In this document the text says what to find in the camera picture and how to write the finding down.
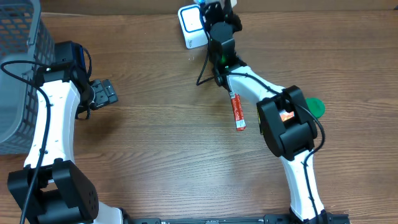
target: wood grain surface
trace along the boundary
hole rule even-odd
[[[193,0],[40,0],[44,12],[83,15],[176,14]],[[236,12],[392,10],[397,0],[238,0]]]
[[[352,223],[397,223],[398,15],[394,11],[241,14],[236,50],[270,82],[326,104],[326,144],[315,156],[325,208]],[[205,48],[187,50],[176,15],[46,17],[57,42],[93,57],[119,102],[76,121],[77,166],[101,201],[132,217],[287,213],[282,164],[244,102],[237,133],[229,96],[196,87]],[[208,66],[205,76],[211,74]],[[21,214],[6,187],[25,155],[0,157],[0,223]]]

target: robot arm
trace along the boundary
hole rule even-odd
[[[329,219],[313,171],[313,140],[317,138],[317,129],[301,90],[265,81],[236,55],[233,34],[241,31],[242,25],[231,8],[222,9],[219,2],[200,6],[201,16],[205,18],[203,27],[209,33],[208,54],[217,85],[257,106],[266,144],[282,161],[291,198],[292,216],[288,219],[299,223],[318,223],[318,217],[323,221]]]
[[[77,114],[87,111],[89,115],[90,110],[115,103],[118,98],[109,80],[89,82],[90,73],[86,72],[83,49],[79,44],[56,44],[55,53],[57,62],[38,68],[34,80],[51,105],[46,151],[40,167],[36,167],[48,116],[44,96],[38,91],[39,110],[32,148],[24,169],[9,174],[9,191],[23,209],[28,189],[33,186],[26,210],[26,218],[31,224],[122,224],[123,211],[98,201],[95,186],[74,164],[73,156]],[[37,181],[31,181],[37,169]],[[49,182],[54,182],[57,189],[41,191]]]
[[[265,79],[256,75],[249,66],[239,67],[231,71],[231,74],[248,74],[257,78],[263,84],[269,86],[274,91],[281,93],[284,87],[274,85],[267,82]],[[227,75],[226,81],[228,83],[229,91],[236,93],[243,98],[249,100],[253,105],[261,102],[265,98],[272,98],[275,93],[266,90],[259,82],[255,81],[251,77],[244,77],[241,75]],[[293,160],[288,160],[283,156],[280,156],[280,160],[285,169],[287,182],[290,189],[291,204],[290,208],[293,213],[301,220],[311,220],[315,217],[315,212],[312,207],[312,202],[309,197],[308,188],[305,182],[305,175],[303,169],[304,159],[310,153],[309,150],[302,151],[296,154]],[[307,161],[307,172],[308,179],[310,181],[312,196],[315,201],[318,215],[324,210],[324,206],[320,201],[317,184],[315,181],[315,175],[313,171],[313,156],[310,156]]]
[[[49,97],[51,106],[51,120],[49,138],[47,139],[47,153],[42,166],[52,165],[54,160],[75,162],[73,156],[73,133],[75,130],[75,114],[80,103],[80,93],[71,81],[62,80],[44,83],[41,87]],[[45,120],[47,116],[46,104],[41,93],[39,97],[39,110],[35,127],[35,135],[29,155],[24,167],[35,168],[39,160],[39,150],[42,147]]]

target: green bottle cap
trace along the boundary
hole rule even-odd
[[[307,98],[308,108],[316,118],[321,118],[325,114],[325,105],[318,98]]]

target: white box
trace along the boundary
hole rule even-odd
[[[188,49],[207,44],[207,37],[199,16],[200,7],[197,4],[185,6],[178,10],[178,18]]]

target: black wire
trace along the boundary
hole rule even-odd
[[[12,78],[15,78],[15,79],[17,79],[17,80],[19,80],[21,82],[24,82],[24,83],[32,86],[33,88],[35,88],[37,91],[39,91],[44,97],[46,108],[47,108],[47,119],[46,119],[46,122],[45,122],[45,129],[44,129],[44,135],[43,135],[42,148],[39,151],[40,152],[39,153],[39,160],[37,161],[36,169],[35,169],[35,171],[33,173],[33,177],[32,177],[32,180],[31,180],[30,185],[29,185],[29,189],[28,189],[27,194],[26,194],[24,207],[23,207],[22,213],[21,213],[21,220],[19,222],[20,224],[24,224],[25,223],[25,218],[26,218],[26,213],[27,213],[27,207],[29,205],[29,201],[30,201],[30,198],[31,198],[32,193],[33,193],[33,188],[36,185],[37,176],[38,176],[38,173],[39,173],[40,166],[43,163],[43,158],[44,158],[44,154],[45,154],[45,146],[46,146],[46,143],[47,143],[47,138],[49,136],[49,129],[50,129],[51,104],[50,104],[50,100],[49,100],[48,96],[45,94],[45,92],[39,86],[37,86],[34,82],[29,82],[29,81],[27,81],[27,80],[25,80],[25,79],[23,79],[21,77],[18,77],[17,75],[12,74],[11,72],[7,71],[4,68],[6,65],[15,64],[15,63],[29,63],[29,64],[32,64],[32,65],[38,65],[38,66],[41,66],[41,67],[48,67],[48,65],[45,65],[45,64],[42,64],[42,63],[38,63],[38,62],[26,61],[26,60],[15,60],[15,61],[10,61],[10,62],[4,62],[4,63],[2,63],[0,65],[1,70],[5,74],[7,74],[7,75],[11,76]]]
[[[91,56],[90,53],[88,53],[88,50],[83,47],[83,50],[86,52],[88,60],[90,61],[90,64],[88,66],[88,72],[87,72],[87,78],[91,77],[91,71],[93,70],[93,67],[91,66]]]
[[[228,75],[239,75],[239,76],[242,76],[242,77],[252,78],[252,79],[255,80],[256,82],[258,82],[258,84],[260,84],[261,86],[263,86],[266,90],[268,90],[268,91],[270,91],[270,92],[272,92],[272,93],[274,93],[274,94],[276,94],[276,95],[280,95],[280,94],[281,94],[281,93],[279,93],[278,91],[275,91],[275,90],[273,90],[271,87],[267,86],[265,83],[263,83],[262,81],[260,81],[260,79],[254,77],[254,76],[252,76],[252,75],[249,75],[249,74],[247,74],[247,73],[234,73],[234,72],[230,72]],[[310,179],[308,178],[308,172],[307,172],[307,166],[308,166],[307,162],[308,162],[308,159],[310,158],[310,156],[312,156],[312,155],[314,155],[316,152],[318,152],[318,151],[322,148],[322,146],[324,145],[324,143],[325,143],[325,130],[323,129],[323,126],[322,126],[322,124],[319,122],[319,120],[318,120],[309,110],[305,109],[303,106],[298,105],[298,104],[295,104],[295,106],[297,106],[297,107],[299,107],[300,109],[304,110],[304,112],[306,112],[308,115],[310,115],[310,116],[312,117],[312,119],[313,119],[313,120],[316,122],[316,124],[318,125],[319,130],[320,130],[320,132],[321,132],[321,136],[322,136],[322,140],[321,140],[321,143],[319,144],[319,146],[318,146],[316,149],[314,149],[313,151],[311,151],[311,152],[305,157],[304,162],[303,162],[303,165],[304,165],[304,176],[305,176],[305,181],[306,181],[306,183],[307,183],[308,194],[309,194],[309,196],[310,196],[310,200],[311,200],[311,202],[312,202],[312,207],[313,207],[313,210],[314,210],[314,212],[315,212],[315,218],[316,218],[317,224],[318,224],[318,223],[319,223],[318,211],[317,211],[317,207],[315,206],[315,200],[313,199],[313,196],[312,196],[312,191],[311,191],[311,186],[310,186]]]
[[[203,72],[206,69],[207,61],[209,61],[210,38],[209,38],[209,36],[207,34],[207,31],[205,29],[205,22],[203,21],[203,16],[202,16],[201,13],[199,13],[199,18],[200,18],[201,26],[203,27],[203,31],[205,31],[206,38],[207,38],[207,54],[206,54],[205,63],[203,64],[203,68],[201,69],[201,72],[200,72],[198,80],[197,80],[197,86],[200,86],[200,85],[204,84],[205,82],[208,82],[208,81],[214,79],[214,77],[210,77],[210,78],[207,78],[207,79],[205,79],[203,81],[200,81],[200,79],[201,79],[201,77],[203,75]]]

